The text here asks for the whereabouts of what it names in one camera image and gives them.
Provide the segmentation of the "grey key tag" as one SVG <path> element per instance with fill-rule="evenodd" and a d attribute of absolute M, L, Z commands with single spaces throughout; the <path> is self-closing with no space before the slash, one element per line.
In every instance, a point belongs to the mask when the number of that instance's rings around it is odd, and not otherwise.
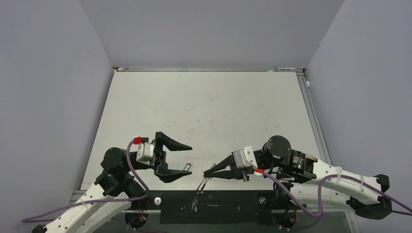
<path fill-rule="evenodd" d="M 183 170 L 184 171 L 191 171 L 192 163 L 186 163 Z"/>

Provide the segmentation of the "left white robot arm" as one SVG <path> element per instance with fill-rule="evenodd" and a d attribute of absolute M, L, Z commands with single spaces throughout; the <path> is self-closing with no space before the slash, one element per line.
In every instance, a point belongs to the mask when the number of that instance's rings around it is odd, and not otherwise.
<path fill-rule="evenodd" d="M 179 143 L 163 132 L 156 132 L 152 141 L 147 137 L 134 137 L 126 149 L 109 148 L 103 157 L 101 174 L 90 185 L 88 190 L 75 203 L 56 210 L 23 219 L 24 223 L 42 222 L 42 217 L 63 213 L 46 225 L 38 224 L 34 233 L 75 233 L 88 226 L 99 226 L 90 223 L 90 219 L 105 205 L 110 203 L 127 203 L 131 208 L 143 206 L 149 196 L 149 187 L 137 174 L 137 170 L 151 169 L 154 175 L 164 183 L 174 182 L 192 174 L 186 170 L 169 169 L 166 152 L 188 151 L 191 146 Z"/>

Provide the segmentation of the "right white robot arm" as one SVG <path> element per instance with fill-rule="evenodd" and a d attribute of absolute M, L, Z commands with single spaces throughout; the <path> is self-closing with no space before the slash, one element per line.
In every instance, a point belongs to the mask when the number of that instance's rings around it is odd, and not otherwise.
<path fill-rule="evenodd" d="M 280 135 L 270 137 L 261 149 L 247 146 L 230 152 L 206 170 L 204 177 L 247 182 L 251 174 L 273 181 L 275 194 L 266 198 L 265 203 L 277 208 L 334 206 L 373 220 L 384 219 L 393 210 L 391 199 L 385 195 L 390 186 L 388 176 L 368 177 L 329 165 L 313 155 L 293 150 Z"/>

